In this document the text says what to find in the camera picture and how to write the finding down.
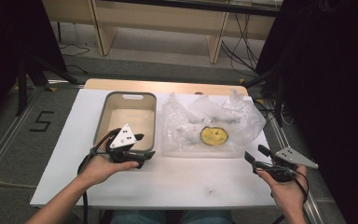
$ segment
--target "plastic container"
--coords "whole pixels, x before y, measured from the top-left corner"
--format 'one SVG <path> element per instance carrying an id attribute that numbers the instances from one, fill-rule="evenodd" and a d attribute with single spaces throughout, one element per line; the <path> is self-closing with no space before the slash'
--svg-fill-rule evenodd
<path id="1" fill-rule="evenodd" d="M 157 98 L 150 92 L 114 91 L 106 96 L 100 121 L 94 137 L 94 144 L 105 134 L 126 123 L 134 134 L 142 133 L 144 138 L 135 143 L 131 151 L 151 151 L 155 142 Z"/>

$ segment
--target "pants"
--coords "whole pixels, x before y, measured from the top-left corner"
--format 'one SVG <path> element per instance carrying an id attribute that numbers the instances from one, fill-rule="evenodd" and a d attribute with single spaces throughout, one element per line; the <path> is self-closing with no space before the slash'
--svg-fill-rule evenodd
<path id="1" fill-rule="evenodd" d="M 232 224 L 229 210 L 184 211 L 180 224 Z M 117 210 L 111 224 L 165 224 L 165 211 L 160 210 Z"/>

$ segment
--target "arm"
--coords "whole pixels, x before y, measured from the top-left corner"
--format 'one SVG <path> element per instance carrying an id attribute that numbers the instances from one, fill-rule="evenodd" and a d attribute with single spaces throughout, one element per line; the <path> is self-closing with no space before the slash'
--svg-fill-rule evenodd
<path id="1" fill-rule="evenodd" d="M 303 175 L 307 174 L 305 166 L 299 165 L 297 171 Z M 295 181 L 279 183 L 269 173 L 261 169 L 257 169 L 257 173 L 271 188 L 275 203 L 282 209 L 286 220 L 289 223 L 305 224 L 306 221 L 302 210 L 304 195 Z M 296 179 L 304 189 L 308 187 L 304 176 L 296 175 Z"/>
<path id="2" fill-rule="evenodd" d="M 103 156 L 95 156 L 83 172 L 41 208 L 27 223 L 63 223 L 83 193 L 104 182 L 116 172 L 138 166 L 137 162 L 112 163 Z"/>

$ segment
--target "white table surface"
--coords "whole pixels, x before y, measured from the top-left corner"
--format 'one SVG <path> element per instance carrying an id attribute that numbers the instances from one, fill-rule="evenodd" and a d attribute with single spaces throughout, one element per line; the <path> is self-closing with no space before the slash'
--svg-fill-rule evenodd
<path id="1" fill-rule="evenodd" d="M 43 206 L 73 178 L 89 153 L 105 95 L 111 91 L 80 90 L 59 141 L 30 204 Z M 161 105 L 168 94 L 156 93 L 155 156 L 142 169 L 112 175 L 88 190 L 89 206 L 104 209 L 233 209 L 275 205 L 268 185 L 252 173 L 244 159 L 180 159 L 161 156 Z M 197 95 L 177 94 L 191 103 Z M 210 96 L 223 103 L 226 96 Z M 261 133 L 246 150 L 258 161 L 269 161 L 257 151 L 268 146 Z"/>

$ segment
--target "clear plastic bag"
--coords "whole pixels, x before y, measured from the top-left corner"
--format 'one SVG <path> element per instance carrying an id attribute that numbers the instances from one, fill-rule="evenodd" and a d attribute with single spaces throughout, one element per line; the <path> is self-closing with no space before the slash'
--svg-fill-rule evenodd
<path id="1" fill-rule="evenodd" d="M 183 105 L 171 93 L 162 106 L 162 154 L 188 158 L 239 158 L 246 147 L 260 135 L 266 120 L 243 94 L 231 91 L 219 105 L 209 96 L 200 96 L 190 105 Z M 227 141 L 220 146 L 202 142 L 205 127 L 224 129 Z"/>

